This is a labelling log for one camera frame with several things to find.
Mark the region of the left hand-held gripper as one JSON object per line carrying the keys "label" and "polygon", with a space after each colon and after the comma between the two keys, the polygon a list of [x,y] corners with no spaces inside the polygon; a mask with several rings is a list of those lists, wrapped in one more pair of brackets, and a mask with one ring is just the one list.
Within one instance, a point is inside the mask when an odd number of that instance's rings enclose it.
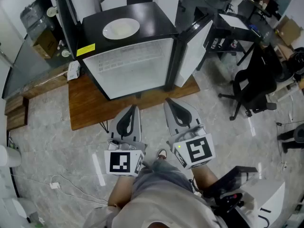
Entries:
{"label": "left hand-held gripper", "polygon": [[[137,105],[123,109],[110,124],[112,139],[104,152],[106,173],[115,176],[138,176],[145,154],[142,139],[141,114]],[[130,138],[133,141],[114,139]]]}

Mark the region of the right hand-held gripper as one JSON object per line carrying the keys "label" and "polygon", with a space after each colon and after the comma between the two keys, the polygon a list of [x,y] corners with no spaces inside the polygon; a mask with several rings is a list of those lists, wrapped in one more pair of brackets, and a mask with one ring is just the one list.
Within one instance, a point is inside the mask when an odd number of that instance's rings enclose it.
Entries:
{"label": "right hand-held gripper", "polygon": [[166,98],[164,112],[169,132],[171,152],[182,167],[193,169],[216,157],[212,136],[206,133],[198,111],[188,103]]}

